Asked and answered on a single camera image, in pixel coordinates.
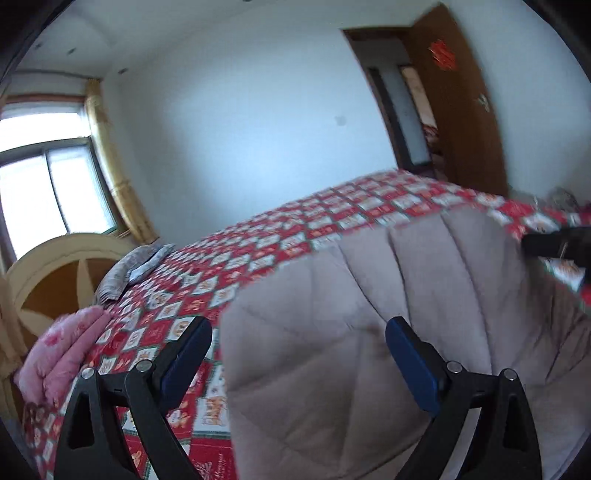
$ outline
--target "beige quilted comforter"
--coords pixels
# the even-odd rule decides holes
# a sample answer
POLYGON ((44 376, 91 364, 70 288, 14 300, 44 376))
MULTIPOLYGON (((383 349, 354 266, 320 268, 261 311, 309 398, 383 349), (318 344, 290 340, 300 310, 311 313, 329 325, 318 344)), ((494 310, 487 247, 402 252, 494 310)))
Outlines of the beige quilted comforter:
MULTIPOLYGON (((384 341, 404 316, 445 360, 524 384, 544 478, 591 427, 591 322, 477 210, 365 230, 244 289, 221 346, 241 480, 388 479, 428 425, 384 341)), ((442 478, 455 478, 471 411, 442 478)))

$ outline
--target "metal rivet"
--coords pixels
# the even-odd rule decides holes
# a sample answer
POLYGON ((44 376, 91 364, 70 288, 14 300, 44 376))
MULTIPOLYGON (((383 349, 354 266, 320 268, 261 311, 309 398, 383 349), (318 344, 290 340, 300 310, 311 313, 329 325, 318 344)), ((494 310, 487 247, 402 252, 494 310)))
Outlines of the metal rivet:
POLYGON ((505 378, 507 380, 511 380, 512 382, 513 382, 513 380, 517 380, 517 373, 515 372, 515 370, 512 370, 511 368, 508 368, 507 370, 505 370, 503 375, 505 376, 505 378))
POLYGON ((152 362, 150 360, 141 360, 135 367, 138 369, 138 371, 144 373, 152 368, 152 362))
POLYGON ((453 374, 458 374, 462 371, 463 367, 460 362, 455 362, 452 360, 451 362, 447 363, 447 369, 453 374))
POLYGON ((91 368, 91 367, 87 367, 85 368, 82 373, 80 374, 80 376, 82 378, 84 378, 85 380, 88 380, 90 377, 92 377, 92 375, 95 374, 95 369, 91 368))

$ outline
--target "door frame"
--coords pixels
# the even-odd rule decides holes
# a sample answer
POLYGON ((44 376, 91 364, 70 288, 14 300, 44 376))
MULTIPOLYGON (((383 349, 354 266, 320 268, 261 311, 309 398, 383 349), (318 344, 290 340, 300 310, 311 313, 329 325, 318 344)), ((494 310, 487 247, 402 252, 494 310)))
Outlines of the door frame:
POLYGON ((399 166, 404 170, 408 170, 411 173, 415 174, 421 174, 433 171, 433 162, 426 162, 421 165, 413 164, 410 158, 410 153, 408 152, 406 139, 404 138, 402 128, 400 127, 400 123, 398 122, 396 110, 393 108, 393 106, 390 105, 392 102, 389 99, 384 98, 384 96, 380 92, 378 85, 376 85, 376 81, 374 81, 370 72, 368 72, 368 70, 364 68, 363 65, 361 65, 361 61, 355 53, 355 48, 353 46, 354 42, 399 38, 406 47, 406 36, 408 34, 409 29, 410 27, 384 26, 344 28, 342 32, 345 38, 347 39, 347 42, 349 42, 349 46, 351 47, 351 50, 355 55, 355 59, 359 63, 359 67, 363 70, 365 79, 367 80, 369 88, 372 91, 372 94, 374 95, 374 98, 378 104, 378 108, 380 113, 382 114, 382 119, 384 120, 386 132, 388 133, 388 137, 392 145, 392 150, 394 150, 394 156, 396 157, 397 163, 400 163, 399 166))

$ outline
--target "window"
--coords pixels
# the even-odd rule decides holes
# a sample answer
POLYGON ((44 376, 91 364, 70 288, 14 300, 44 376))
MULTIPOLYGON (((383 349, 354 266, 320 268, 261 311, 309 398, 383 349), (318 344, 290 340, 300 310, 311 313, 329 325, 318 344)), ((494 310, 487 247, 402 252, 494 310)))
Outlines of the window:
POLYGON ((0 222, 9 263, 66 233, 117 227, 88 122, 68 110, 11 109, 0 120, 0 222))

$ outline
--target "red patterned bedspread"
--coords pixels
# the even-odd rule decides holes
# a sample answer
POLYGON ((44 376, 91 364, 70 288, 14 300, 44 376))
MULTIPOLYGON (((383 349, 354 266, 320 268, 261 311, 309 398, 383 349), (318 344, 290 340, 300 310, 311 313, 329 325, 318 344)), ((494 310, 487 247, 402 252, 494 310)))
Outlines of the red patterned bedspread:
MULTIPOLYGON (((87 363, 101 374, 129 370, 152 359, 177 339, 195 315, 214 326, 213 343, 180 408, 168 421, 205 480, 236 478, 223 366, 217 335, 220 312, 245 284, 293 259, 326 247, 341 235, 380 225, 404 226, 442 209, 471 204, 488 213, 516 238, 528 229, 591 223, 591 214, 536 211, 456 185, 387 171, 356 179, 214 233, 169 255, 143 283, 110 307, 109 324, 87 363)), ((57 441, 66 411, 28 408, 24 428, 42 478, 53 478, 57 441)), ((122 410, 127 443, 141 476, 153 479, 132 419, 122 410)))

